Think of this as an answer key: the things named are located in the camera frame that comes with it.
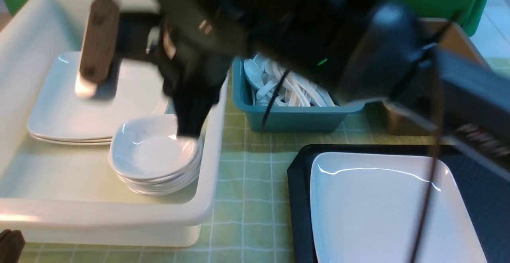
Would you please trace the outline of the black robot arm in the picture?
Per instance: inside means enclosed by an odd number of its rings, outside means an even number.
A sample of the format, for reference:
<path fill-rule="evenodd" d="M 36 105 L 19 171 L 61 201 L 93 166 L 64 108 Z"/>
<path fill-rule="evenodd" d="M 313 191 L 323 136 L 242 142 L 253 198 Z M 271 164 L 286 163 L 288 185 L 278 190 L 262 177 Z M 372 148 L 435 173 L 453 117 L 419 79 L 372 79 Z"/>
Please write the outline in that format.
<path fill-rule="evenodd" d="M 235 57 L 275 60 L 342 104 L 387 100 L 433 129 L 441 97 L 444 136 L 509 178 L 509 80 L 438 43 L 397 0 L 155 0 L 161 36 L 126 34 L 116 56 L 156 65 L 181 133 L 197 137 Z"/>

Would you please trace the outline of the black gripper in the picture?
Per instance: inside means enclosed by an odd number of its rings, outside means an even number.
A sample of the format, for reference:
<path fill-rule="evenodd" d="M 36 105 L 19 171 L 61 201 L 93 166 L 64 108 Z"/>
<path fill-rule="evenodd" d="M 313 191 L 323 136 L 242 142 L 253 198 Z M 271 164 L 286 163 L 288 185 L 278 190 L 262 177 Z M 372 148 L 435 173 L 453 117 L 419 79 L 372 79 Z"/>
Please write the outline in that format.
<path fill-rule="evenodd" d="M 177 116 L 177 136 L 198 138 L 206 116 L 218 104 L 230 58 L 206 52 L 167 20 L 150 12 L 120 16 L 116 58 L 155 65 L 162 91 Z"/>

